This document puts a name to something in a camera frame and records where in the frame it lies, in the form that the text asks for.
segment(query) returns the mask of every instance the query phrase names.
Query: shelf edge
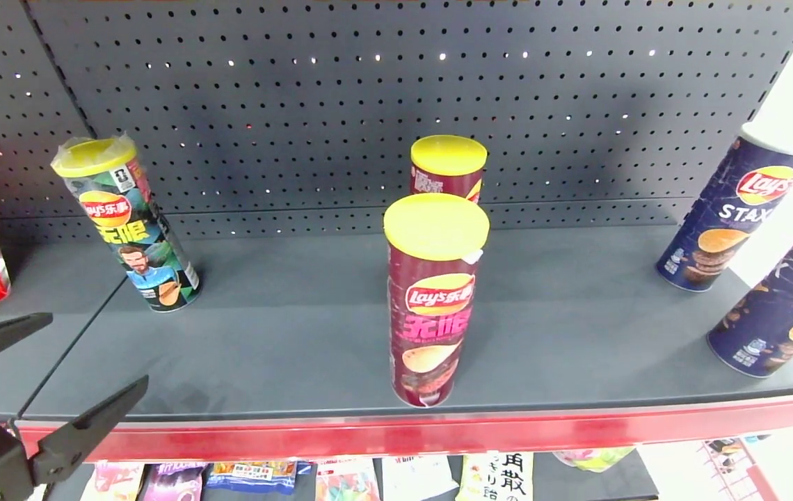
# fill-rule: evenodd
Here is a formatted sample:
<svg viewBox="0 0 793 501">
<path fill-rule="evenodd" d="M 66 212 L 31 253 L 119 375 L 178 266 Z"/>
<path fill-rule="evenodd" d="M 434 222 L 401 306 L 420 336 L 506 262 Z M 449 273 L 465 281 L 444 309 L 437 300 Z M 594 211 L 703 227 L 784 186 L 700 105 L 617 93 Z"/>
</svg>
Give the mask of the shelf edge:
<svg viewBox="0 0 793 501">
<path fill-rule="evenodd" d="M 29 454 L 60 422 L 17 423 Z M 343 454 L 547 451 L 705 440 L 793 426 L 793 396 L 575 411 L 215 422 L 130 422 L 88 461 L 237 461 Z"/>
</svg>

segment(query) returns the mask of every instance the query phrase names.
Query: lay's stax can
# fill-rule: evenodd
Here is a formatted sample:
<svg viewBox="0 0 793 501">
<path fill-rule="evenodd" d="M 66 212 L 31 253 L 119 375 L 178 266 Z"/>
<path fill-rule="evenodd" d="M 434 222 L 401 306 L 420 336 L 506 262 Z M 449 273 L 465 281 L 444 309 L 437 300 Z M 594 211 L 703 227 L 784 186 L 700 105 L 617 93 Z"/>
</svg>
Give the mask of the lay's stax can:
<svg viewBox="0 0 793 501">
<path fill-rule="evenodd" d="M 702 292 L 771 216 L 793 185 L 793 151 L 772 127 L 743 124 L 739 137 L 657 261 L 664 279 Z"/>
<path fill-rule="evenodd" d="M 394 391 L 411 406 L 435 406 L 453 387 L 489 218 L 462 197 L 415 194 L 387 208 L 384 235 Z"/>
<path fill-rule="evenodd" d="M 412 145 L 410 193 L 450 193 L 477 203 L 486 149 L 460 136 L 427 136 Z"/>
<path fill-rule="evenodd" d="M 706 335 L 722 362 L 767 377 L 793 358 L 793 248 Z"/>
<path fill-rule="evenodd" d="M 129 137 L 71 140 L 60 147 L 51 166 L 149 308 L 174 311 L 196 298 L 199 277 L 152 200 Z"/>
</svg>

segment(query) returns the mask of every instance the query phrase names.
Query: pegboard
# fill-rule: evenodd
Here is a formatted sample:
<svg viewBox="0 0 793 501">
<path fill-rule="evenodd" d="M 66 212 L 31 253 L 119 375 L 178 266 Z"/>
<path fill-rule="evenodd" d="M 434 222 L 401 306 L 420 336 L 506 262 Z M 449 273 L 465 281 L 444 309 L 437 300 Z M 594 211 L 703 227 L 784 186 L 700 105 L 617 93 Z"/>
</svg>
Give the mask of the pegboard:
<svg viewBox="0 0 793 501">
<path fill-rule="evenodd" d="M 693 199 L 609 200 L 609 202 L 531 202 L 486 205 L 494 229 L 571 228 L 604 225 L 670 225 L 683 218 Z M 212 212 L 168 216 L 177 236 L 194 238 L 306 237 L 381 232 L 384 209 L 339 208 Z M 18 218 L 1 222 L 10 241 L 95 239 L 80 216 Z"/>
<path fill-rule="evenodd" d="M 443 133 L 488 147 L 483 203 L 686 202 L 793 50 L 791 0 L 40 2 L 28 13 L 73 113 L 100 136 L 129 132 L 165 212 L 202 218 L 384 207 L 408 191 L 412 142 Z"/>
<path fill-rule="evenodd" d="M 49 161 L 87 136 L 65 86 L 21 4 L 0 1 L 0 216 L 60 216 L 81 209 Z"/>
</svg>

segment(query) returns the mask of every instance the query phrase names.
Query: store shelf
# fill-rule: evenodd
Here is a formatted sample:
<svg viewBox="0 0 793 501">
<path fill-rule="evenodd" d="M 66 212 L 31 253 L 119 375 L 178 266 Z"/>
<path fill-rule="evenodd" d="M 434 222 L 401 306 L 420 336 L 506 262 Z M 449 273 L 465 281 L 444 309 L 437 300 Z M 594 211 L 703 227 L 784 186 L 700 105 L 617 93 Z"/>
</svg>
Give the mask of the store shelf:
<svg viewBox="0 0 793 501">
<path fill-rule="evenodd" d="M 449 466 L 455 482 L 461 480 L 461 456 L 450 456 Z M 51 491 L 49 501 L 68 501 L 81 497 L 87 485 L 93 466 L 85 464 L 79 467 L 72 478 L 57 484 Z M 375 472 L 378 475 L 378 487 L 381 487 L 381 463 L 375 460 Z M 583 472 L 562 464 L 553 454 L 536 454 L 533 466 L 534 499 L 561 501 L 620 501 L 634 499 L 644 501 L 657 498 L 657 486 L 647 473 L 647 467 L 637 452 L 603 473 Z M 453 501 L 458 489 L 450 491 L 431 501 Z M 205 501 L 312 501 L 314 499 L 314 475 L 299 475 L 295 482 L 292 495 L 278 493 L 246 495 L 241 492 L 224 491 L 224 489 L 205 489 L 202 499 Z M 383 501 L 387 501 L 387 492 L 383 492 Z"/>
<path fill-rule="evenodd" d="M 0 321 L 38 311 L 50 311 L 54 321 L 0 353 L 0 419 L 20 412 L 122 282 L 103 245 L 5 246 L 4 256 L 13 287 L 0 301 Z"/>
<path fill-rule="evenodd" d="M 151 313 L 121 287 L 20 424 L 33 442 L 141 374 L 95 459 L 555 450 L 793 425 L 793 363 L 738 374 L 704 333 L 746 291 L 655 275 L 674 226 L 493 232 L 453 395 L 390 387 L 381 235 L 191 241 L 199 299 Z"/>
</svg>

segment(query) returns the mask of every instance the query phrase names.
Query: maroon chip can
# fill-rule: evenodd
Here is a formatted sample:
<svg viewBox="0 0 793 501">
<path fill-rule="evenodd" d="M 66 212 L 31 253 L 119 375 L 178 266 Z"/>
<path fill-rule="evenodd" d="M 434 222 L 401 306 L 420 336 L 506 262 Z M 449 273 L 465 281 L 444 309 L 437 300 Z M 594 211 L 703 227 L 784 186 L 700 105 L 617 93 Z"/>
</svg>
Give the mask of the maroon chip can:
<svg viewBox="0 0 793 501">
<path fill-rule="evenodd" d="M 427 136 L 412 145 L 410 193 L 449 193 L 477 203 L 486 149 L 461 136 Z"/>
<path fill-rule="evenodd" d="M 488 233 L 486 212 L 451 194 L 415 194 L 384 213 L 392 382 L 411 406 L 451 392 Z"/>
</svg>

